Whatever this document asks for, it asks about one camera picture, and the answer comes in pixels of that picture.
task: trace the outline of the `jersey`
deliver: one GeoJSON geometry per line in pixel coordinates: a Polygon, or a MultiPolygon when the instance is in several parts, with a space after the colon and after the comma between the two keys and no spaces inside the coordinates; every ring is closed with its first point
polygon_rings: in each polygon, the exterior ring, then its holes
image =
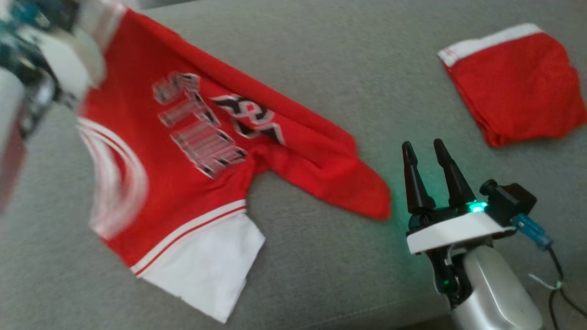
{"type": "Polygon", "coordinates": [[[258,173],[368,217],[386,183],[348,133],[127,11],[79,129],[95,161],[92,228],[138,276],[225,322],[265,237],[246,215],[258,173]]]}

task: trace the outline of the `black cable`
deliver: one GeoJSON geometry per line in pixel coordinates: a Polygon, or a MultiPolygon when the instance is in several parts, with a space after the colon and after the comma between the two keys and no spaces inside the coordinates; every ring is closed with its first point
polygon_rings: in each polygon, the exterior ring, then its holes
{"type": "MultiPolygon", "coordinates": [[[[556,267],[556,271],[558,272],[558,282],[562,283],[562,281],[565,278],[565,275],[562,272],[561,263],[558,261],[558,258],[556,257],[556,254],[554,253],[554,250],[552,249],[552,246],[548,247],[548,252],[550,253],[550,256],[552,258],[552,262],[554,262],[554,266],[556,267]]],[[[558,291],[561,292],[563,299],[566,301],[567,304],[569,304],[569,306],[571,306],[574,310],[576,310],[581,315],[583,315],[585,318],[587,318],[587,312],[585,312],[585,310],[582,309],[581,307],[577,306],[576,303],[571,301],[571,299],[569,299],[569,297],[566,296],[565,291],[563,291],[562,287],[559,287],[555,290],[552,290],[550,296],[548,297],[548,312],[550,313],[550,317],[552,320],[552,326],[554,326],[555,330],[558,330],[558,323],[556,321],[556,316],[554,314],[553,302],[554,302],[554,296],[556,295],[556,293],[558,291]]]]}
{"type": "Polygon", "coordinates": [[[551,315],[552,326],[554,330],[558,330],[558,323],[556,322],[556,315],[554,315],[554,309],[552,307],[552,302],[554,301],[554,295],[556,294],[556,290],[552,290],[550,296],[548,297],[548,312],[551,315]]]}

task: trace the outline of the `gray fabric surface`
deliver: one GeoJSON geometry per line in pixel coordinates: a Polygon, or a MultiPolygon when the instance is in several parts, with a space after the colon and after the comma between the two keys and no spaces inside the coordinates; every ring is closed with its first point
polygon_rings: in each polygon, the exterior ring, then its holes
{"type": "MultiPolygon", "coordinates": [[[[189,42],[353,134],[389,183],[393,219],[374,223],[315,200],[277,175],[250,189],[267,237],[226,325],[133,278],[87,227],[91,159],[75,118],[56,109],[30,145],[0,227],[1,329],[389,329],[448,313],[429,262],[411,256],[400,145],[410,140],[429,193],[447,193],[432,141],[441,137],[476,190],[487,178],[538,197],[534,218],[555,239],[569,294],[587,305],[585,128],[563,140],[487,147],[436,52],[521,22],[557,38],[587,96],[585,2],[205,0],[147,11],[189,42]]],[[[546,254],[497,242],[540,307],[555,281],[546,254]]],[[[585,321],[557,302],[561,327],[585,321]]]]}
{"type": "Polygon", "coordinates": [[[431,319],[426,322],[418,323],[415,325],[410,325],[402,330],[456,330],[453,324],[452,319],[449,316],[444,316],[441,318],[431,319]]]}

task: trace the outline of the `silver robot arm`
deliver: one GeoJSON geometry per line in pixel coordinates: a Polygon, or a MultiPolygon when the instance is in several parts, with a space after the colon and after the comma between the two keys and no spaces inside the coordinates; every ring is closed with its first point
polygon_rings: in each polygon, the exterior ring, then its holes
{"type": "Polygon", "coordinates": [[[436,291],[447,297],[455,326],[462,330],[542,329],[538,308],[505,259],[492,248],[494,239],[518,231],[546,250],[552,240],[529,219],[536,198],[518,184],[498,186],[488,180],[478,201],[440,139],[434,141],[450,198],[437,208],[428,196],[409,142],[402,146],[408,211],[407,243],[412,254],[426,254],[436,291]]]}

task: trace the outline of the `white cable tie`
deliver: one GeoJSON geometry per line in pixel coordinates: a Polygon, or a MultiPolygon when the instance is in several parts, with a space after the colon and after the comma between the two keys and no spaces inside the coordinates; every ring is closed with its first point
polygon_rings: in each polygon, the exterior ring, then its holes
{"type": "Polygon", "coordinates": [[[544,285],[545,287],[547,287],[547,288],[548,288],[548,289],[550,289],[550,290],[558,290],[558,289],[560,289],[560,288],[561,288],[561,286],[562,286],[562,282],[561,282],[560,280],[558,280],[558,281],[556,282],[556,286],[555,286],[555,287],[553,287],[553,286],[551,286],[551,285],[548,285],[548,284],[546,284],[546,282],[544,282],[543,280],[539,279],[539,278],[538,278],[536,275],[534,275],[534,274],[528,274],[528,276],[530,276],[530,277],[531,277],[533,280],[535,280],[536,282],[538,282],[538,283],[540,283],[540,284],[544,285]]]}

